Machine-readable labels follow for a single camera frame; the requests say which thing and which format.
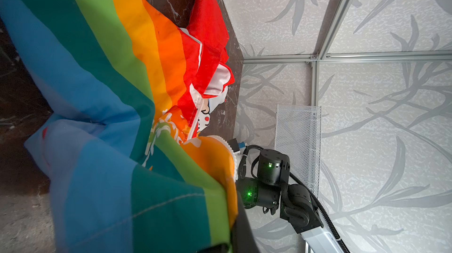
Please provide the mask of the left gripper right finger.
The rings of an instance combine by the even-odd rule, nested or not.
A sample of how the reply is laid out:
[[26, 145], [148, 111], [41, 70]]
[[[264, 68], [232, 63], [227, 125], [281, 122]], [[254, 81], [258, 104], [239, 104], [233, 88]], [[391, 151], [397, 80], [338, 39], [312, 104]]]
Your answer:
[[259, 253], [240, 193], [237, 194], [238, 215], [231, 230], [234, 253]]

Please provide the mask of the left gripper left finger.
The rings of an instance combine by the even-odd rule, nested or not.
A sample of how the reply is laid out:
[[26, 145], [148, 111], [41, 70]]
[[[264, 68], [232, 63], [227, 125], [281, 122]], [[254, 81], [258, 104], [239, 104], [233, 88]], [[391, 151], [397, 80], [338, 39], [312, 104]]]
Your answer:
[[226, 243], [217, 244], [215, 246], [197, 251], [197, 253], [228, 253], [229, 245]]

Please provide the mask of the rainbow striped kids jacket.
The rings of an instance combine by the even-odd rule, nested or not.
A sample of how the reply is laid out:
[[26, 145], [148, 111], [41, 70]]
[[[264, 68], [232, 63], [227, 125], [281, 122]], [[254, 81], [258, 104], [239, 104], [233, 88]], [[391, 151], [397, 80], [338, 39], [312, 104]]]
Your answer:
[[180, 28], [146, 0], [1, 0], [52, 108], [25, 147], [50, 180], [59, 253], [197, 253], [238, 215], [234, 156], [200, 136], [234, 82], [216, 0]]

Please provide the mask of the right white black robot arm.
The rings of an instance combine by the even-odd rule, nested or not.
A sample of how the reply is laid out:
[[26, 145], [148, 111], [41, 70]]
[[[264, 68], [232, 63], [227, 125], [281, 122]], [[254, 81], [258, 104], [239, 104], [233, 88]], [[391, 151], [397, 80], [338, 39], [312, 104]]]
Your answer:
[[244, 208], [287, 221], [315, 253], [348, 253], [319, 199], [290, 172], [287, 155], [258, 145], [245, 147], [236, 186]]

